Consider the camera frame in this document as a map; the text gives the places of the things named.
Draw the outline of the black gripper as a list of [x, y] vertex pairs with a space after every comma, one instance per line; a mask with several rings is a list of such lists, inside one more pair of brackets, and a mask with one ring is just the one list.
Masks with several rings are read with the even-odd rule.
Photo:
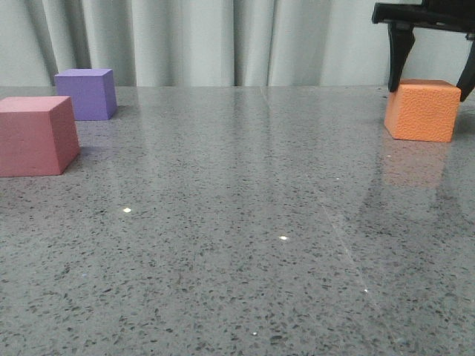
[[[422, 1], [420, 4], [377, 2], [373, 9], [372, 23], [389, 23], [388, 89], [393, 93], [399, 86], [405, 62], [415, 42], [413, 26], [465, 33], [468, 40], [474, 40], [474, 1]], [[456, 86], [460, 89], [461, 101], [465, 101], [474, 89], [474, 42]]]

